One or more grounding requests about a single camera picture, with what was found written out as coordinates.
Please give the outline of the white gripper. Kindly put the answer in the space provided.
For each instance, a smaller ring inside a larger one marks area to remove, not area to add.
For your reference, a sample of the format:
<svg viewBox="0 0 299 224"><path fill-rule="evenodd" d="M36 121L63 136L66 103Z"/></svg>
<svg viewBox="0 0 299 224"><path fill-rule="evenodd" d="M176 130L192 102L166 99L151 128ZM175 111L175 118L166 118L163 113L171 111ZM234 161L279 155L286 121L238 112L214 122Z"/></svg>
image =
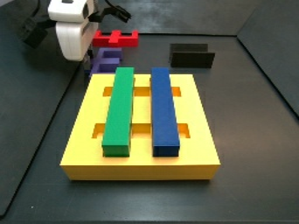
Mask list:
<svg viewBox="0 0 299 224"><path fill-rule="evenodd" d="M94 0L51 0L48 14L56 22L58 40L67 60L82 61L84 58L99 28L90 21L96 9Z"/></svg>

